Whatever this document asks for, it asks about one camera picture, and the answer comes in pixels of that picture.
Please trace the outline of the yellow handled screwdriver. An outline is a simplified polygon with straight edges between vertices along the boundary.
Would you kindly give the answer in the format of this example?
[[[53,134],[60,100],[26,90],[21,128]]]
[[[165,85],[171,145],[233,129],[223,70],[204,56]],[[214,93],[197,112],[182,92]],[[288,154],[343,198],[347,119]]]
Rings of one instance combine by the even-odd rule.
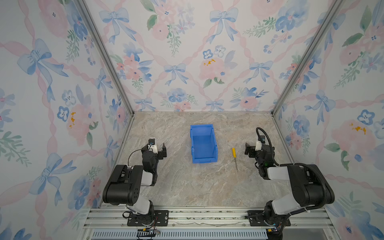
[[[234,158],[234,162],[235,162],[235,166],[236,166],[236,171],[238,172],[239,168],[238,168],[237,154],[236,154],[236,149],[235,148],[232,148],[232,154],[233,154],[233,158]]]

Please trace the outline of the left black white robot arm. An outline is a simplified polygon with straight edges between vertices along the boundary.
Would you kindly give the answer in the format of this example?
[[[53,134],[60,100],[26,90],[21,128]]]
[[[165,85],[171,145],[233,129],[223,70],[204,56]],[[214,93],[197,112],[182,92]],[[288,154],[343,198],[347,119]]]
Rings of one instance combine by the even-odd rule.
[[[153,203],[140,195],[141,187],[153,187],[158,178],[159,161],[167,157],[167,148],[150,143],[140,149],[142,164],[116,165],[103,191],[103,202],[125,205],[135,215],[152,215]]]

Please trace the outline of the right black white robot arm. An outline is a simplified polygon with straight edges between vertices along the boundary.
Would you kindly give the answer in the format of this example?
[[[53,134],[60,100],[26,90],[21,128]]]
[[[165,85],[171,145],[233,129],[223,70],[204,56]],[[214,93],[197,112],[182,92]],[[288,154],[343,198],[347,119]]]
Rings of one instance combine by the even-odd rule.
[[[334,191],[316,165],[277,165],[274,159],[275,148],[261,142],[257,142],[256,146],[246,144],[245,155],[256,160],[255,167],[262,179],[287,181],[291,186],[291,193],[267,202],[263,211],[248,211],[245,218],[251,223],[282,227],[290,216],[334,203]]]

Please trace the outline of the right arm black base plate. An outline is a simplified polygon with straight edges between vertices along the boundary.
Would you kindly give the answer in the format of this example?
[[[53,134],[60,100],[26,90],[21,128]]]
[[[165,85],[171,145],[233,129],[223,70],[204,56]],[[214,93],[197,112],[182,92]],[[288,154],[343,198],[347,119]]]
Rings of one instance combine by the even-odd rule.
[[[280,227],[285,216],[265,213],[262,210],[249,210],[245,219],[250,222],[251,227]]]

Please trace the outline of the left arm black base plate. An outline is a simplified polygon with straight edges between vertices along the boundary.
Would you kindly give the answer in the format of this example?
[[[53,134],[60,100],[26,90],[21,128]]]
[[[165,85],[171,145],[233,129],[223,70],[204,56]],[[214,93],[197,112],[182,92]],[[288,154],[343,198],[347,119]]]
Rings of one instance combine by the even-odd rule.
[[[130,213],[127,218],[128,227],[167,227],[168,222],[168,210],[154,210],[147,215],[135,215]]]

